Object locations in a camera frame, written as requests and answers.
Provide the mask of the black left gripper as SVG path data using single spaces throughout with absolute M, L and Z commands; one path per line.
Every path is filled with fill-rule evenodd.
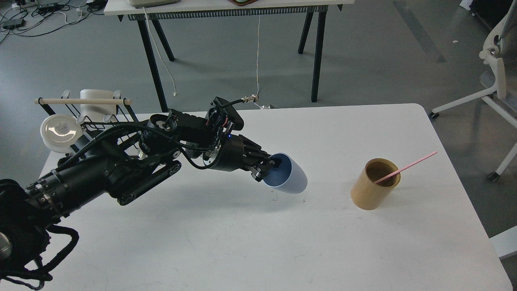
M 243 135 L 225 134 L 215 149 L 204 153 L 204 164 L 209 169 L 234 171 L 247 170 L 250 167 L 251 176 L 261 182 L 269 175 L 271 168 L 278 168 L 282 160 L 270 157 L 261 146 Z

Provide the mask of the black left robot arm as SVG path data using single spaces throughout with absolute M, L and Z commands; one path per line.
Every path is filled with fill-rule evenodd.
M 1 180 L 1 279 L 40 290 L 79 241 L 61 218 L 103 193 L 125 206 L 181 169 L 182 154 L 197 169 L 249 171 L 266 180 L 287 162 L 242 135 L 240 101 L 216 97 L 204 118 L 169 109 L 135 116 L 107 129 L 86 130 L 71 152 L 27 188 Z

